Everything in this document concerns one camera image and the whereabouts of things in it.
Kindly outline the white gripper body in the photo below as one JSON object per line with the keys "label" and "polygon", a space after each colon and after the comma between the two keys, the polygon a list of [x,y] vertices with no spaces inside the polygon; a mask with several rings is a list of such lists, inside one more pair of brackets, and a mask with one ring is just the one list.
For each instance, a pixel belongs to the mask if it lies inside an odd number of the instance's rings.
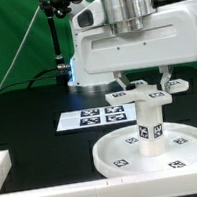
{"label": "white gripper body", "polygon": [[79,62],[87,73],[127,71],[197,61],[197,0],[161,6],[143,28],[113,33],[102,1],[74,15]]}

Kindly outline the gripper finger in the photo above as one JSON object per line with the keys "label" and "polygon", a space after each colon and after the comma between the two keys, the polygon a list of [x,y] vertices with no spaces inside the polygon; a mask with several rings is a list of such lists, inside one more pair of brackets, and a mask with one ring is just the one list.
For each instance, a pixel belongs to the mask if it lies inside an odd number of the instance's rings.
{"label": "gripper finger", "polygon": [[122,74],[121,72],[114,72],[113,75],[116,82],[118,82],[118,84],[122,87],[123,90],[128,91],[129,89],[132,89],[131,82],[125,74]]}
{"label": "gripper finger", "polygon": [[165,65],[159,67],[159,72],[162,74],[160,85],[163,90],[166,90],[166,88],[168,87],[167,83],[170,81],[170,78],[172,76],[172,72],[173,72],[172,70],[173,67],[171,65]]}

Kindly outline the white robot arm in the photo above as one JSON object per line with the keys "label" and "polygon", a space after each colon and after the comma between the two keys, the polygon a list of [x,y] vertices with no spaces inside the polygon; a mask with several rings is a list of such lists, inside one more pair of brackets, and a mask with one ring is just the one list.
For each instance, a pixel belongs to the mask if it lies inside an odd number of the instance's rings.
{"label": "white robot arm", "polygon": [[106,90],[127,70],[197,61],[197,0],[61,0],[74,47],[71,89]]}

